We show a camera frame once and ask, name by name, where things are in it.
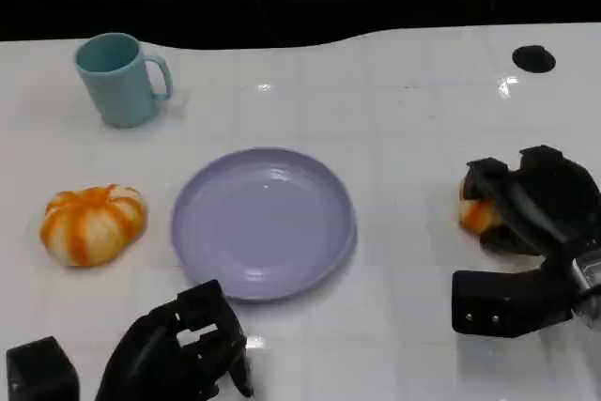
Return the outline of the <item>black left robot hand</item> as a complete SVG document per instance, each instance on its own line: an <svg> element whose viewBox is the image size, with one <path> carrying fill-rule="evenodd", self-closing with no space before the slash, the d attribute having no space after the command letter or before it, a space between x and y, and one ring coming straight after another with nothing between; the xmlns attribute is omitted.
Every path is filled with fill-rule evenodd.
<svg viewBox="0 0 601 401"><path fill-rule="evenodd" d="M209 400L229 375L254 395L247 337L218 281L210 280L140 316L112 353L98 400Z"/></svg>

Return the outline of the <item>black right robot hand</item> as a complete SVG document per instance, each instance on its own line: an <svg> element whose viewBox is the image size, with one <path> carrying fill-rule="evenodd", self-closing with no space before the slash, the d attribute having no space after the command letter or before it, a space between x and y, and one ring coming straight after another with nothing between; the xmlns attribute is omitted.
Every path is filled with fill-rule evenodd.
<svg viewBox="0 0 601 401"><path fill-rule="evenodd" d="M560 150L523 148L515 170L492 157L468 168L459 186L459 224L484 249L559 265L600 249L600 189Z"/></svg>

